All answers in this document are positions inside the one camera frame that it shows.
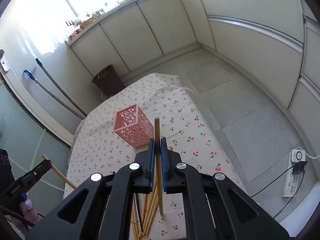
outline black cable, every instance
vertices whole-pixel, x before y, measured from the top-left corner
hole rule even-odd
[[[300,186],[301,186],[301,184],[302,184],[302,181],[303,181],[303,178],[304,178],[304,174],[305,174],[305,171],[303,171],[302,180],[301,180],[301,182],[300,182],[300,185],[299,185],[296,193],[298,192],[298,190],[299,190],[299,188],[300,188]],[[296,195],[296,193],[293,194],[292,198],[287,202],[287,204],[284,205],[284,207],[283,207],[283,208],[278,212],[278,214],[276,214],[273,218],[275,218],[277,215],[280,214],[280,212],[281,212],[282,210],[284,210],[284,208],[285,208],[285,207],[290,203],[290,201],[294,198],[294,196]]]
[[[18,215],[17,213],[11,211],[10,209],[7,209],[5,207],[0,206],[0,210],[7,212],[10,216],[13,216],[14,218],[26,223],[28,226],[33,227],[35,224],[31,223],[29,220],[26,220],[24,217]]]
[[[274,183],[277,179],[279,179],[283,174],[285,174],[288,170],[290,170],[291,168],[293,168],[293,166],[291,166],[290,168],[288,168],[287,170],[285,170],[278,178],[274,179],[272,182],[270,182],[268,185],[266,185],[262,190],[264,190],[265,188],[269,187],[272,183]],[[251,197],[254,197],[255,195],[258,195],[262,190],[260,190],[258,193],[252,195]]]

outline perforated basket wall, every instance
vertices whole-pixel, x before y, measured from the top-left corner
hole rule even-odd
[[[138,104],[116,113],[113,132],[132,147],[147,145],[153,138],[153,126]]]

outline tablecloth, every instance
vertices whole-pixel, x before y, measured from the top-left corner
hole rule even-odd
[[[168,146],[180,153],[183,162],[209,175],[221,171],[245,191],[231,162],[193,103],[192,95],[191,90],[182,86],[178,76],[152,73],[109,98],[81,123],[67,178],[77,186],[93,173],[117,172],[133,162],[137,152],[148,148],[134,149],[112,133],[116,111],[138,102],[152,123],[154,117],[160,117],[161,136],[167,138]],[[66,185],[64,197],[71,192],[72,188]],[[182,194],[164,193],[163,204],[164,215],[156,212],[149,235],[141,239],[186,237]],[[130,238],[134,239],[132,229]]]

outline pink plastic container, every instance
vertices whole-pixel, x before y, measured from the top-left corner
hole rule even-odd
[[[116,112],[113,133],[119,135],[132,147],[147,145],[153,138],[153,126],[138,103]]]

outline trash can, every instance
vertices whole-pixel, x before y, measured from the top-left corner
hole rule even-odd
[[[115,95],[125,88],[114,66],[111,64],[101,70],[93,79],[92,83],[108,97]]]

